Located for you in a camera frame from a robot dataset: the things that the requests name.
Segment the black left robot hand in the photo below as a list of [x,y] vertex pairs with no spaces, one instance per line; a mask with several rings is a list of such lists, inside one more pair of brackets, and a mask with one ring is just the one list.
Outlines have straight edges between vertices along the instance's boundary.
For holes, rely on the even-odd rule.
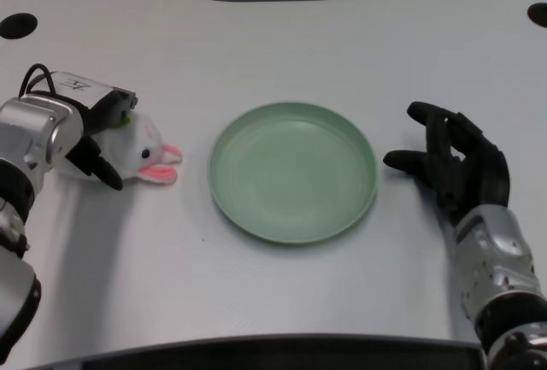
[[55,97],[72,104],[83,121],[83,135],[64,160],[61,170],[79,177],[97,179],[119,191],[122,178],[110,163],[102,137],[125,125],[138,98],[132,91],[105,85],[73,73],[55,71],[51,78]]

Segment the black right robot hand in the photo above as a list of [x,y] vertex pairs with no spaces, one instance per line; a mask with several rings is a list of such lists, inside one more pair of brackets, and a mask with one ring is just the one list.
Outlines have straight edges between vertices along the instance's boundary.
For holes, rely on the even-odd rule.
[[505,156],[470,119],[423,102],[411,103],[407,113],[426,128],[426,150],[390,151],[385,165],[432,190],[452,226],[480,205],[508,206]]

